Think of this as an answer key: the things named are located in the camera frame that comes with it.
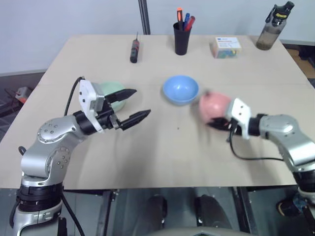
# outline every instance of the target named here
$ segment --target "table top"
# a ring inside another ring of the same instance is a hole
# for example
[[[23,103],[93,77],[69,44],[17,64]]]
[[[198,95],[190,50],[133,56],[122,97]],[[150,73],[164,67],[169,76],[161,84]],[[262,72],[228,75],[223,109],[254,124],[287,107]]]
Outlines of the table top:
[[[201,91],[239,97],[252,113],[288,114],[315,139],[315,90],[286,49],[276,41],[269,51],[257,49],[254,37],[237,36],[242,52],[236,59],[215,59],[214,36],[191,35],[185,56],[174,53],[174,37],[140,35],[138,63],[129,62],[134,35],[78,35],[70,38],[42,77],[0,143],[0,187],[18,188],[18,146],[30,147],[38,128],[61,117],[75,79],[119,81],[137,89],[117,112],[123,120],[145,109],[152,112],[126,130],[93,134],[72,153],[66,189],[111,189],[182,186],[262,186],[295,184],[285,163],[243,161],[225,141],[227,133],[203,125],[196,104],[175,106],[161,93],[170,76],[194,78]],[[69,114],[80,109],[74,93]],[[235,137],[242,156],[280,157],[270,141]]]

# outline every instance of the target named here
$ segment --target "marker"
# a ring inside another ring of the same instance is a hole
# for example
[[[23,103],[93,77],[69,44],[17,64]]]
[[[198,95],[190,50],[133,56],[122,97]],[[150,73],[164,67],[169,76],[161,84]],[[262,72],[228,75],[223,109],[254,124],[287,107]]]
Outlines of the marker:
[[[183,10],[181,7],[177,8],[177,21],[179,30],[183,31]]]
[[[192,24],[195,22],[195,19],[196,18],[194,16],[191,16],[189,18],[189,21],[188,21],[187,25],[185,26],[185,31],[189,31],[191,29]]]
[[[185,29],[185,26],[187,25],[187,23],[188,23],[188,21],[189,21],[189,16],[190,16],[190,14],[189,13],[186,13],[186,16],[185,16],[185,21],[184,21],[184,26],[183,26],[183,28]]]

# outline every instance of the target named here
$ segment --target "screwdriver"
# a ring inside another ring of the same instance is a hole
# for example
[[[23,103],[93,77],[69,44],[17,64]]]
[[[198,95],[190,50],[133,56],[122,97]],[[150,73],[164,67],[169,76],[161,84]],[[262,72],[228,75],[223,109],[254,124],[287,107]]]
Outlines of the screwdriver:
[[[136,39],[132,42],[130,61],[132,63],[137,63],[138,61],[138,51],[139,51],[139,41],[138,41],[138,32]]]

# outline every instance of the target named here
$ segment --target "orange marker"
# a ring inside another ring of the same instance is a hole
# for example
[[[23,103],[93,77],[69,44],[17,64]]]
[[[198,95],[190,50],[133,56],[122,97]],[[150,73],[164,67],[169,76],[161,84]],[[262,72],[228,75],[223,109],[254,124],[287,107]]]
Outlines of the orange marker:
[[[184,30],[183,29],[183,10],[181,7],[177,8],[177,22],[178,22],[179,30]]]

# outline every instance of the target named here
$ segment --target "pen holder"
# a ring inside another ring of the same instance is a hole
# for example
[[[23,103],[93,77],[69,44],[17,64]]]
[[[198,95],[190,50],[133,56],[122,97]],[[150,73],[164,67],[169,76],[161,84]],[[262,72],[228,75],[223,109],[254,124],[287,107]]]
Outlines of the pen holder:
[[[178,22],[173,25],[175,35],[175,53],[185,55],[187,52],[190,31],[179,30]]]

